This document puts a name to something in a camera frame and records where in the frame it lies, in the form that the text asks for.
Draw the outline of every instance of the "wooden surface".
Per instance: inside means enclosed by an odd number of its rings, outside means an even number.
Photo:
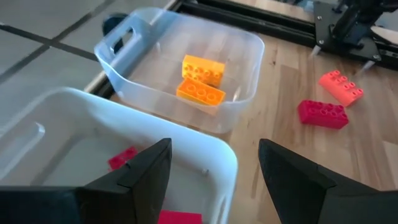
[[[301,8],[279,2],[239,0],[256,7],[310,20]],[[398,73],[361,65],[332,55],[309,58],[311,49],[259,35],[266,45],[253,102],[230,133],[239,160],[229,223],[280,223],[259,168],[260,138],[271,139],[335,172],[379,190],[398,188]],[[299,122],[297,105],[305,99],[338,103],[317,80],[338,69],[364,90],[346,109],[350,123],[336,131]]]

